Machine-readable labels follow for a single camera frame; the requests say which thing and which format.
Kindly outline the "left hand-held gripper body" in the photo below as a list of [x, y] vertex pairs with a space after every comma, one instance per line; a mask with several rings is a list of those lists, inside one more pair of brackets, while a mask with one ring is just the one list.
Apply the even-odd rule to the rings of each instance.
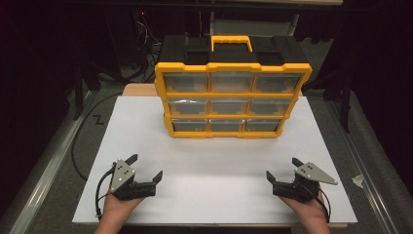
[[114, 173], [109, 185], [112, 195], [121, 201], [151, 197], [156, 195], [156, 185], [150, 182], [134, 180], [135, 170], [126, 161], [118, 160], [114, 166]]

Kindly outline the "yellow black drawer organiser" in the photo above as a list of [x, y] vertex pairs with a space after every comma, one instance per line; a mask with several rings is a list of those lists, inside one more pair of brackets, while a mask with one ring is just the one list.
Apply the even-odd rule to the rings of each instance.
[[164, 107], [164, 124], [172, 137], [278, 137], [275, 133], [177, 133], [172, 129], [164, 75], [169, 72], [253, 72], [253, 73], [300, 73], [296, 101], [305, 82], [312, 73], [312, 67], [304, 56], [295, 38], [291, 36], [256, 37], [246, 35], [213, 35], [192, 38], [184, 35], [168, 35], [164, 39], [158, 61], [155, 65], [154, 81], [158, 96]]

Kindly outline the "person's left hand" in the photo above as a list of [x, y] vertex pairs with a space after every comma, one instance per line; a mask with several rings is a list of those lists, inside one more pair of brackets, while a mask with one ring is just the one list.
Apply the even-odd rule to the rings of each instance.
[[104, 201], [100, 224], [111, 228], [122, 227], [143, 198], [121, 201], [114, 195], [107, 195]]

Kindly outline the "white board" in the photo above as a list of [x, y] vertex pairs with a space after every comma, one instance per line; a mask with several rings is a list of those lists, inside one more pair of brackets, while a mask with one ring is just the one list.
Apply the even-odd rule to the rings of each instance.
[[292, 225], [294, 213], [273, 194], [267, 174], [294, 175], [292, 158], [332, 177], [332, 162], [309, 102], [300, 98], [277, 138], [173, 138], [158, 97], [118, 97], [73, 220], [97, 221], [94, 194], [114, 161], [138, 157], [136, 180], [163, 176], [156, 194], [130, 218], [137, 225]]

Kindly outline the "person's right hand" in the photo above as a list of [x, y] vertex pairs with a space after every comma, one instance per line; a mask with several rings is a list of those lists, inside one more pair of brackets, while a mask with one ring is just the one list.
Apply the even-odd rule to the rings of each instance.
[[281, 200], [294, 211], [303, 226], [310, 227], [327, 224], [326, 211], [323, 208], [324, 202], [321, 193], [319, 193], [317, 199], [306, 203], [284, 197], [281, 197]]

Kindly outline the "metal floor rail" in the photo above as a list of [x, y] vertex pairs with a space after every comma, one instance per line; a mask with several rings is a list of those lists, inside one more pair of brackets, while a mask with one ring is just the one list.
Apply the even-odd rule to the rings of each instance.
[[371, 173], [367, 170], [366, 165], [362, 161], [361, 154], [357, 150], [356, 144], [353, 141], [351, 135], [344, 130], [340, 122], [340, 115], [338, 108], [334, 102], [328, 101], [326, 103], [327, 109], [334, 117], [335, 125], [339, 128], [340, 134], [346, 142], [347, 148], [350, 150], [351, 161], [356, 168], [357, 174], [363, 176], [361, 183], [362, 189], [366, 195], [370, 207], [378, 220], [381, 229], [384, 234], [398, 234], [394, 222], [389, 215], [382, 195], [380, 194], [377, 186], [374, 184]]
[[92, 108], [92, 104], [97, 96], [97, 92], [87, 91], [82, 98], [84, 109], [76, 120], [69, 119], [68, 123], [61, 130], [60, 136], [53, 140], [53, 147], [49, 152], [50, 159], [47, 165], [36, 180], [36, 184], [31, 190], [30, 196], [24, 203], [19, 216], [16, 218], [13, 227], [8, 234], [26, 234], [35, 216], [43, 205], [56, 175], [68, 154], [69, 148], [74, 141], [74, 137], [80, 130], [81, 124], [86, 119], [86, 112]]

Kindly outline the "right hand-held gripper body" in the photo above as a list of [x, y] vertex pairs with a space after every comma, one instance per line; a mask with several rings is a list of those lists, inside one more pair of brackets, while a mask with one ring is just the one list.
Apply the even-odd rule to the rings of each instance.
[[294, 170], [291, 183], [277, 181], [273, 185], [273, 194], [290, 198], [301, 203], [309, 202], [319, 196], [320, 183], [337, 185], [338, 181], [316, 166], [308, 162]]

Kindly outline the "black stand leg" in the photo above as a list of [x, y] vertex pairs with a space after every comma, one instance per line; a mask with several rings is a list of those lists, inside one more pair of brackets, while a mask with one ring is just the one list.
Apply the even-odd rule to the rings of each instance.
[[350, 111], [350, 98], [351, 98], [351, 86], [352, 78], [349, 74], [345, 76], [342, 90], [342, 104], [340, 113], [340, 122], [346, 133], [349, 130], [349, 111]]
[[74, 120], [78, 120], [83, 111], [83, 81], [81, 76], [82, 66], [80, 62], [77, 62], [75, 67], [74, 77], [74, 93], [75, 93], [75, 114]]

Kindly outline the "set of clear plastic drawers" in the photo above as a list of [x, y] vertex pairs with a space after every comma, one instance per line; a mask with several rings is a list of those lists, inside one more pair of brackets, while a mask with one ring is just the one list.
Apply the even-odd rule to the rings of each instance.
[[300, 73], [169, 72], [164, 75], [177, 133], [275, 133], [296, 101]]

